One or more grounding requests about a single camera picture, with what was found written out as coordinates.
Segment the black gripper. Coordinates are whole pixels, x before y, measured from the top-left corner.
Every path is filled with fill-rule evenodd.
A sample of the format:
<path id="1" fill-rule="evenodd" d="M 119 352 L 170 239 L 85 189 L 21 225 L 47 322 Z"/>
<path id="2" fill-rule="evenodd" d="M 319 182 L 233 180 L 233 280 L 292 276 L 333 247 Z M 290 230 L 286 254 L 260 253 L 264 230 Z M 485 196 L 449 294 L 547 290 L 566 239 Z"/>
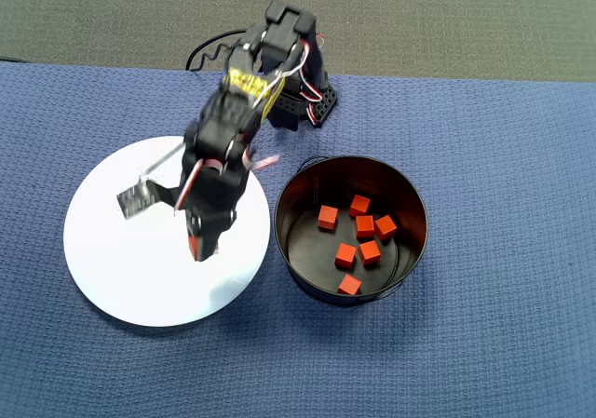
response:
<path id="1" fill-rule="evenodd" d="M 221 163 L 184 155 L 182 165 L 179 207 L 185 211 L 187 231 L 195 233 L 195 260 L 202 262 L 218 249 L 220 233 L 236 220 L 249 168 L 245 157 Z"/>

